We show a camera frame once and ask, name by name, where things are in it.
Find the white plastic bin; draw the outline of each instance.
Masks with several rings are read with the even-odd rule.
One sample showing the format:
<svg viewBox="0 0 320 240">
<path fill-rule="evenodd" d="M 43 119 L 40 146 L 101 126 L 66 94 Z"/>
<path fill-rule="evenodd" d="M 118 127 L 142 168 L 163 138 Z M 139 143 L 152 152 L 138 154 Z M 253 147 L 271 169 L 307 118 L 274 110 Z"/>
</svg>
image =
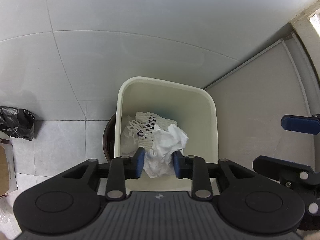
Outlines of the white plastic bin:
<svg viewBox="0 0 320 240">
<path fill-rule="evenodd" d="M 130 115 L 152 112 L 173 119 L 189 137 L 184 155 L 197 155 L 206 162 L 218 161 L 218 132 L 216 108 L 211 96 L 200 88 L 174 82 L 133 77 L 123 83 L 118 94 L 115 130 L 115 158 L 119 157 L 120 135 Z M 127 193 L 131 190 L 167 191 L 190 190 L 191 180 L 165 176 L 150 179 L 142 172 L 139 180 L 126 180 Z"/>
</svg>

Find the gray ribbed panel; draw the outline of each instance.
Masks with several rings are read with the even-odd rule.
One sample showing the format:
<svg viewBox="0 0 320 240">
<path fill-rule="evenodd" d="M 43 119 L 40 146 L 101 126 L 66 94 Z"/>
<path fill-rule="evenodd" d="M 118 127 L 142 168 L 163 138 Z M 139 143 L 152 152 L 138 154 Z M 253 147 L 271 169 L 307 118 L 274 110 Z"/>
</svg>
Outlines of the gray ribbed panel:
<svg viewBox="0 0 320 240">
<path fill-rule="evenodd" d="M 109 203 L 100 217 L 78 232 L 55 237 L 25 232 L 18 240 L 298 240 L 295 233 L 259 237 L 225 224 L 209 203 L 187 192 L 133 192 L 125 201 Z"/>
</svg>

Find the crumpled tissue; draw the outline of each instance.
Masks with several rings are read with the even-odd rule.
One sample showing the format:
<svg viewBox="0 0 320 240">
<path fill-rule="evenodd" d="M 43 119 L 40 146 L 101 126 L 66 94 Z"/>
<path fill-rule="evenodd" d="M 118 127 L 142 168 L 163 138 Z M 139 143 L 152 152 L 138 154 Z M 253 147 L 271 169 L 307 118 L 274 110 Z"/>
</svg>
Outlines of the crumpled tissue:
<svg viewBox="0 0 320 240">
<path fill-rule="evenodd" d="M 171 154 L 186 147 L 188 136 L 174 123 L 168 126 L 167 131 L 156 124 L 152 135 L 152 149 L 145 153 L 143 169 L 150 178 L 174 175 Z"/>
</svg>

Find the crosshair logo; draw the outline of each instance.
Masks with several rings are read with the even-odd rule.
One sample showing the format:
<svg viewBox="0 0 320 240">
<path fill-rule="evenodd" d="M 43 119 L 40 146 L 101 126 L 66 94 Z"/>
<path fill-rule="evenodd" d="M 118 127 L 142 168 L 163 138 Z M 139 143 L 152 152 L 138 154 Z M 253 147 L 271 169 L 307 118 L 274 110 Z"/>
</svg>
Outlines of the crosshair logo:
<svg viewBox="0 0 320 240">
<path fill-rule="evenodd" d="M 162 194 L 159 193 L 158 195 L 156 195 L 156 198 L 157 198 L 157 199 L 162 199 L 162 198 L 164 198 L 164 195 L 162 195 Z"/>
</svg>

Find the metal screw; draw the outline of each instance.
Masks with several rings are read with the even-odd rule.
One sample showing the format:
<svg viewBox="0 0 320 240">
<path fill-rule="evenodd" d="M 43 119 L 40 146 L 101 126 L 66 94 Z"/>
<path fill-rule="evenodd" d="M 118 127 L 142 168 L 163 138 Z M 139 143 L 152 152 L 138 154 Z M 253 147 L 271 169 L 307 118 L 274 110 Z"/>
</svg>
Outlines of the metal screw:
<svg viewBox="0 0 320 240">
<path fill-rule="evenodd" d="M 303 171 L 303 172 L 300 173 L 299 177 L 301 179 L 307 179 L 309 177 L 309 175 L 308 175 L 307 172 Z"/>
<path fill-rule="evenodd" d="M 108 193 L 107 193 L 107 196 L 109 198 L 121 198 L 123 196 L 123 193 L 122 191 L 120 190 L 110 190 Z"/>
<path fill-rule="evenodd" d="M 196 196 L 199 198 L 207 198 L 211 196 L 211 192 L 206 189 L 200 189 L 196 191 Z"/>
<path fill-rule="evenodd" d="M 311 214 L 316 214 L 319 210 L 319 207 L 318 207 L 317 203 L 311 203 L 309 205 L 308 209 Z"/>
</svg>

